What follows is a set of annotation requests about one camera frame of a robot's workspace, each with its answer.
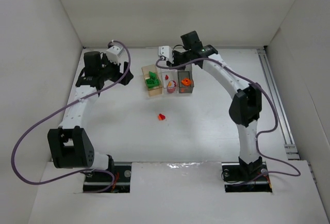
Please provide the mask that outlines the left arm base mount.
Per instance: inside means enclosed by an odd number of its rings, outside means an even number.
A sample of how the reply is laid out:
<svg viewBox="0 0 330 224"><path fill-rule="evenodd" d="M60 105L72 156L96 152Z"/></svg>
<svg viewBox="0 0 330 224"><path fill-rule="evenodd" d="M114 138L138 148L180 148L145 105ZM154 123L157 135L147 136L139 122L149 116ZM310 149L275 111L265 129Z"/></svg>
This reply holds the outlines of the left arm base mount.
<svg viewBox="0 0 330 224"><path fill-rule="evenodd" d="M131 166L129 162L116 162L111 175L93 172L86 175L83 184L84 193L129 193L131 180Z"/></svg>

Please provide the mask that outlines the orange red lego piece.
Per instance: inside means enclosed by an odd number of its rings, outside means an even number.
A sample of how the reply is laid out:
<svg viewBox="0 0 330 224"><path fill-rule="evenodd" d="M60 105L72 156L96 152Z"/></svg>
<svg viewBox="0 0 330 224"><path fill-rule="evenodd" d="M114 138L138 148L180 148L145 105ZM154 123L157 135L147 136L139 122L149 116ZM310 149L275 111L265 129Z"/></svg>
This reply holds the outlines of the orange red lego piece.
<svg viewBox="0 0 330 224"><path fill-rule="evenodd" d="M163 115L163 114L159 114L159 115L158 115L158 119L159 119L159 120L165 120L166 117L165 117L165 115Z"/></svg>

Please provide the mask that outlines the green sloped lego brick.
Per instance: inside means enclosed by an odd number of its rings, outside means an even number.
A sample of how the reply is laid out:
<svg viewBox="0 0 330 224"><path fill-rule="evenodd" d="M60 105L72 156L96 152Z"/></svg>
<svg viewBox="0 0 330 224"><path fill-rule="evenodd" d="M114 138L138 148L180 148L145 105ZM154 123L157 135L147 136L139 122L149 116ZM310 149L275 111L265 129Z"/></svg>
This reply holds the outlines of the green sloped lego brick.
<svg viewBox="0 0 330 224"><path fill-rule="evenodd" d="M152 79L152 80L156 80L158 77L157 77L157 73L155 73L155 72L149 72L149 77L150 77L150 79Z"/></svg>

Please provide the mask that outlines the green long lego brick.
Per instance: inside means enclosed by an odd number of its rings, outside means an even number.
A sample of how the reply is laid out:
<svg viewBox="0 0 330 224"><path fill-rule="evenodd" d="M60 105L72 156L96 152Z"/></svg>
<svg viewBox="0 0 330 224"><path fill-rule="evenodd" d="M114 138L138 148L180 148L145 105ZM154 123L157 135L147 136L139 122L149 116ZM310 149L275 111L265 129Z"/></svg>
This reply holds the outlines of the green long lego brick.
<svg viewBox="0 0 330 224"><path fill-rule="evenodd" d="M152 79L148 78L148 79L145 80L145 82L146 82L146 85L147 85L148 89L160 86L160 82L159 82L158 79L152 80Z"/></svg>

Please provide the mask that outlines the red flower lego piece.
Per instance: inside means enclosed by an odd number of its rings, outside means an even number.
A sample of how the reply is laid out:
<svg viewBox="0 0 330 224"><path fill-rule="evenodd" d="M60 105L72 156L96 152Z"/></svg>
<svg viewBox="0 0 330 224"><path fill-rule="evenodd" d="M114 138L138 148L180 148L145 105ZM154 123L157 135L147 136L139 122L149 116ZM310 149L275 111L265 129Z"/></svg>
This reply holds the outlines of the red flower lego piece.
<svg viewBox="0 0 330 224"><path fill-rule="evenodd" d="M177 90L176 81L169 81L167 84L167 93L172 94L175 93Z"/></svg>

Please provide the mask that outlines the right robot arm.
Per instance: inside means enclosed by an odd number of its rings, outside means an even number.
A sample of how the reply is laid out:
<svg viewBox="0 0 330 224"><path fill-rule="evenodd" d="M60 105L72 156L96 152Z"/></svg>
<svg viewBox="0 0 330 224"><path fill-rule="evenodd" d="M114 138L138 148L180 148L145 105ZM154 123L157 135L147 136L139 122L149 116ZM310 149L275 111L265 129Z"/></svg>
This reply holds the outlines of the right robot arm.
<svg viewBox="0 0 330 224"><path fill-rule="evenodd" d="M174 51L167 65L181 66L183 69L184 64L192 62L224 87L232 99L228 113L237 125L239 134L239 168L244 181L254 178L262 164L256 149L257 121L262 110L261 91L248 80L239 77L212 45L204 46L196 31L180 38L185 51Z"/></svg>

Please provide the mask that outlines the orange round lego piece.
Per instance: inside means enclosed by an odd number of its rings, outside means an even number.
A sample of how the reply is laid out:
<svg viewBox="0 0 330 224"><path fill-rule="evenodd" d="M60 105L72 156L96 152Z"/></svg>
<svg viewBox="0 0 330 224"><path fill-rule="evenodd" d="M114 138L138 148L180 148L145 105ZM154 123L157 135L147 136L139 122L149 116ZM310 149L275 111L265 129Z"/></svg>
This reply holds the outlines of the orange round lego piece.
<svg viewBox="0 0 330 224"><path fill-rule="evenodd" d="M186 87L189 87L189 86L191 86L192 81L189 78L184 78L184 79L181 80L181 84L186 86Z"/></svg>

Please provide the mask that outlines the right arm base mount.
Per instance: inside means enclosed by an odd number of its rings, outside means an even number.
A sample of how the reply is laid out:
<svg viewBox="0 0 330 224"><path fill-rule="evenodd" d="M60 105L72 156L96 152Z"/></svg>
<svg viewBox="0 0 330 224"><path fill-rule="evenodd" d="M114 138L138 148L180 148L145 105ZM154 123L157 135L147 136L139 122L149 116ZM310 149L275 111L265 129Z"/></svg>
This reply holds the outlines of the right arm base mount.
<svg viewBox="0 0 330 224"><path fill-rule="evenodd" d="M250 175L244 175L238 162L222 163L221 178L224 181L226 193L272 193L272 185L268 175L266 162L260 169Z"/></svg>

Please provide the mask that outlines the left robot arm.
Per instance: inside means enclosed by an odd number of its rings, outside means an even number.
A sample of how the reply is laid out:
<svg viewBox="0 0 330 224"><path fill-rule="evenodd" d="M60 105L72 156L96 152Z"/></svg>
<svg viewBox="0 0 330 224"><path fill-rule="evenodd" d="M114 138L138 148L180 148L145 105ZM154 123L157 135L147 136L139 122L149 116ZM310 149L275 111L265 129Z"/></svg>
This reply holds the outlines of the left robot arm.
<svg viewBox="0 0 330 224"><path fill-rule="evenodd" d="M123 63L124 72L120 71L119 59L123 52L123 47L114 45L105 53L90 51L84 54L84 68L75 85L74 99L77 103L68 108L58 128L49 130L47 134L56 168L90 168L114 172L112 157L95 151L85 126L106 81L127 85L133 79L127 61Z"/></svg>

